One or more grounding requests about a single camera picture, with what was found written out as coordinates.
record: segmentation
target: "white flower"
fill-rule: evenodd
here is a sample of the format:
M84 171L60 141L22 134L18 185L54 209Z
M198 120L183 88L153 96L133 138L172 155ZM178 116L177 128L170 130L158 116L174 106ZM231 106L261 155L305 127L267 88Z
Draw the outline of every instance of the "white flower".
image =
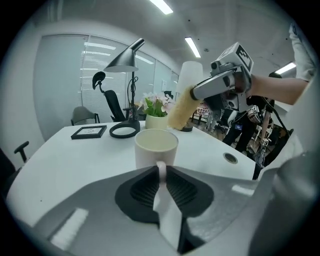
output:
M170 96L168 96L167 102L168 103L173 103L173 104L176 103Z
M165 93L164 92L160 92L156 95L156 98L160 101L166 101L167 100L167 97L165 96Z
M144 93L143 94L143 99L148 98L152 103L156 102L156 94L153 92L149 92L149 93Z
M147 106L147 102L146 102L146 98L143 98L142 100L140 100L140 104L138 107L138 110L143 106L143 109L146 110L148 108Z
M166 112L168 114L173 107L174 107L174 104L171 102L168 102L167 104L161 107L161 111Z

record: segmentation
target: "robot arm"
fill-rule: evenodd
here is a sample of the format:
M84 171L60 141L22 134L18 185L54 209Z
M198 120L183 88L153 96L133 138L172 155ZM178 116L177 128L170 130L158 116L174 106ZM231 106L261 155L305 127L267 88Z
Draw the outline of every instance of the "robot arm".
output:
M254 62L236 42L211 63L211 76L197 84L190 95L194 100L204 99L211 110L231 109L243 112L250 109L246 92L251 88ZM236 88L235 73L242 76L243 88Z

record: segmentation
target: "gray chair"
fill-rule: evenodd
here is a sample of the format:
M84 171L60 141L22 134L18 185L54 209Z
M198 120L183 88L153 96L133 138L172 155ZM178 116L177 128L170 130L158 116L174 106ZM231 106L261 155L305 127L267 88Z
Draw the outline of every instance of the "gray chair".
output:
M100 124L99 115L97 113L92 113L85 106L77 106L73 110L71 124L74 126L76 123L87 119L94 119L96 124L97 122Z

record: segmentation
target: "desk lamp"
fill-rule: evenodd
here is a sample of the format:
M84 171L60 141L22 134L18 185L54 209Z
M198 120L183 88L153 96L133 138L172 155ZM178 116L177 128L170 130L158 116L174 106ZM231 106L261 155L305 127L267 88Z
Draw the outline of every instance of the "desk lamp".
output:
M128 120L123 121L121 123L116 124L110 129L110 135L114 138L125 139L135 136L140 131L140 123L136 117L136 107L135 107L135 90L137 77L135 77L135 71L138 70L137 62L136 62L136 51L145 43L145 40L140 38L131 44L127 49L125 49L122 53L120 53L113 61L109 63L109 65L103 70L104 72L110 73L128 73L132 72L132 78L128 84L131 83L131 108L132 115ZM135 131L129 134L119 135L114 134L114 131L119 128L129 127L133 128Z
M176 100L190 85L197 85L204 79L203 66L196 61L186 61L182 64L181 72L179 75L178 83L176 85ZM182 132L191 132L193 125L187 123Z

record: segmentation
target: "cable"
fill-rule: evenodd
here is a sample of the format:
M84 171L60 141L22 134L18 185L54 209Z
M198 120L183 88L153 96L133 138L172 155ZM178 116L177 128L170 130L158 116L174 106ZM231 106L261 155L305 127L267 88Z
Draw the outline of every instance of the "cable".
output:
M290 138L290 133L288 132L286 126L284 125L281 118L279 117L278 112L275 110L275 108L269 103L269 101L265 97L262 97L262 99L265 101L265 103L267 103L272 108L276 118L279 120L280 124L282 125L282 128L285 130L287 137Z
M129 103L129 108L130 108L130 100L129 100L129 86L130 84L133 82L133 89L131 88L130 91L132 92L133 97L135 97L135 91L136 91L136 82L139 80L139 78L137 76L135 76L134 78L131 78L128 86L126 88L126 95L127 95L127 99L128 99L128 103Z
M246 114L247 112L244 112L244 114L240 116L237 120L230 120L229 123L231 123L231 126L232 126L234 123L238 122L242 117L244 117Z

